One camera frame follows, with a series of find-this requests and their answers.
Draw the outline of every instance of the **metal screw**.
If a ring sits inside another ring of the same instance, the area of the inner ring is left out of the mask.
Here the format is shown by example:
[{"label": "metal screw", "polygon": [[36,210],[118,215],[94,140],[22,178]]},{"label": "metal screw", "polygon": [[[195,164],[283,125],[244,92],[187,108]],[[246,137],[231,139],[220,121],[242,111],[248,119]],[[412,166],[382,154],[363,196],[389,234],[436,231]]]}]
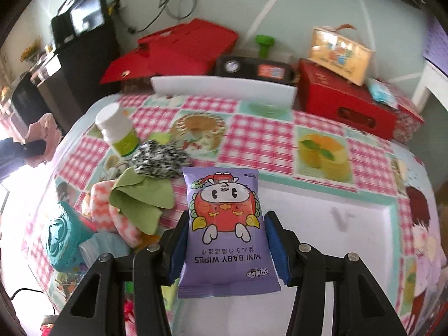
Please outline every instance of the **metal screw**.
[{"label": "metal screw", "polygon": [[110,253],[102,253],[98,258],[100,262],[108,262],[110,259],[112,259],[112,255]]},{"label": "metal screw", "polygon": [[350,260],[351,262],[357,262],[357,261],[359,260],[359,255],[356,254],[356,253],[349,253],[349,254],[347,255],[347,257],[349,258],[349,260]]},{"label": "metal screw", "polygon": [[311,251],[311,246],[309,246],[308,244],[300,244],[299,250],[303,253],[309,253]]},{"label": "metal screw", "polygon": [[151,251],[152,253],[158,251],[160,249],[159,244],[149,244],[146,250]]}]

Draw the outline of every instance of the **brand logo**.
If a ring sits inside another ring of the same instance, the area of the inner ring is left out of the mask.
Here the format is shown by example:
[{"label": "brand logo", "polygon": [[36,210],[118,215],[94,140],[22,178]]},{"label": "brand logo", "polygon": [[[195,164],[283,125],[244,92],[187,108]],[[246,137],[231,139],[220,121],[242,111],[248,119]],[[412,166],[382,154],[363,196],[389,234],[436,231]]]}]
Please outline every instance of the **brand logo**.
[{"label": "brand logo", "polygon": [[246,277],[253,279],[259,276],[267,276],[268,274],[269,271],[266,268],[249,269],[247,271]]}]

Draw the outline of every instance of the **floor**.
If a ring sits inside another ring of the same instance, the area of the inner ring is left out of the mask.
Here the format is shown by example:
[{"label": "floor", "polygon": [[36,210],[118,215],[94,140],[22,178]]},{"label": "floor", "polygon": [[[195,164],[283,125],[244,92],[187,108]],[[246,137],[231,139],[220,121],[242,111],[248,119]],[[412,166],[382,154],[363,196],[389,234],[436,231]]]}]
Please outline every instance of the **floor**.
[{"label": "floor", "polygon": [[[10,196],[1,216],[1,267],[4,287],[10,296],[19,288],[40,289],[20,247],[24,229],[21,225],[24,220],[22,216],[27,211],[23,196],[32,193],[33,178],[39,176],[41,169],[25,166],[3,181],[3,185],[10,190]],[[21,291],[14,298],[13,304],[28,336],[40,336],[40,324],[44,315],[53,314],[52,305],[46,296],[33,291]]]}]

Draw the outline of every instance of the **wire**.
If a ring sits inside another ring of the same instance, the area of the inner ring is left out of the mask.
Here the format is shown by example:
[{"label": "wire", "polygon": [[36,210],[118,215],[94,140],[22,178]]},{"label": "wire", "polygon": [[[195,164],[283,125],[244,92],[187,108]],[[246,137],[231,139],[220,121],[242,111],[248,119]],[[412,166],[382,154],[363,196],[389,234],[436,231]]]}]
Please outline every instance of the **wire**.
[{"label": "wire", "polygon": [[169,17],[171,17],[172,19],[176,19],[178,22],[180,22],[181,20],[186,19],[186,18],[188,18],[189,16],[191,16],[191,14],[193,14],[193,12],[196,10],[196,7],[197,7],[197,5],[198,5],[198,0],[193,0],[193,5],[192,5],[192,7],[191,7],[189,13],[187,13],[186,15],[181,15],[181,12],[180,12],[180,4],[181,4],[182,0],[179,0],[179,3],[178,3],[178,13],[177,13],[177,14],[174,14],[173,12],[171,12],[171,10],[170,10],[169,7],[168,7],[168,3],[169,3],[169,2],[170,2],[170,0],[159,0],[159,1],[158,1],[158,6],[157,6],[157,7],[160,9],[160,11],[159,11],[158,14],[156,15],[156,17],[155,17],[151,22],[149,22],[149,24],[147,24],[147,26],[145,26],[143,29],[140,29],[140,30],[138,30],[137,28],[135,28],[135,27],[133,27],[133,26],[129,26],[129,25],[127,25],[127,24],[123,21],[122,17],[120,16],[120,12],[119,12],[120,5],[119,5],[119,3],[117,3],[117,1],[113,1],[113,3],[115,3],[115,5],[112,5],[112,4],[111,4],[111,6],[113,6],[113,11],[116,13],[116,15],[117,15],[117,17],[118,17],[118,20],[119,20],[124,26],[126,26],[127,31],[128,31],[130,34],[135,34],[135,33],[137,33],[137,32],[144,32],[145,30],[147,30],[152,24],[154,24],[154,22],[155,22],[155,21],[162,15],[162,13],[163,13],[164,11],[166,11],[166,13],[167,13],[167,15],[168,15]]},{"label": "wire", "polygon": [[[20,289],[17,289],[17,290],[14,292],[14,294],[10,297],[10,300],[12,301],[12,300],[16,297],[17,293],[19,293],[19,292],[22,291],[22,290],[29,290],[29,291],[35,291],[36,293],[43,293],[43,291],[39,291],[39,290],[37,290],[37,289],[20,288]],[[56,314],[56,310],[55,310],[55,308],[54,308],[53,305],[52,305],[52,307],[53,307],[53,313]]]}]

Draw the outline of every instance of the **white line on wall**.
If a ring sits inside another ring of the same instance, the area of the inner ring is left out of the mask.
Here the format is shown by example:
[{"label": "white line on wall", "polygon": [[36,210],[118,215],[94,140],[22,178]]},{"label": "white line on wall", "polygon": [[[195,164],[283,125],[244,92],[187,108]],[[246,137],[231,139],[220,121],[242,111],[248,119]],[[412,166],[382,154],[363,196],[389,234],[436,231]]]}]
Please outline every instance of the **white line on wall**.
[{"label": "white line on wall", "polygon": [[266,17],[266,15],[269,13],[269,11],[274,7],[275,3],[278,0],[268,0],[266,5],[264,5],[263,9],[261,10],[261,12],[258,14],[258,16],[255,18],[253,24],[251,25],[249,31],[247,32],[246,36],[244,37],[244,39],[241,42],[240,46],[245,46],[248,41],[251,39],[251,37],[255,34],[255,32],[257,31],[258,27],[260,26],[261,22],[263,21],[263,19]]},{"label": "white line on wall", "polygon": [[403,80],[411,80],[413,78],[418,78],[422,75],[422,72],[419,73],[411,73],[411,74],[407,74],[405,76],[400,76],[400,77],[396,77],[396,78],[392,78],[390,80],[388,80],[388,82],[390,83],[396,83],[396,82],[401,82]]},{"label": "white line on wall", "polygon": [[[369,11],[367,10],[366,2],[364,0],[359,0],[359,4],[361,5],[362,14],[364,15],[364,20],[366,21],[367,34],[369,35],[369,41],[370,41],[370,49],[372,49],[373,51],[376,51],[375,35],[373,34],[372,20],[370,19],[370,15],[369,15]],[[375,78],[378,78],[379,77],[378,59],[376,58],[375,54],[373,54],[373,56],[372,56],[372,67],[373,67],[373,73],[375,75]]]}]

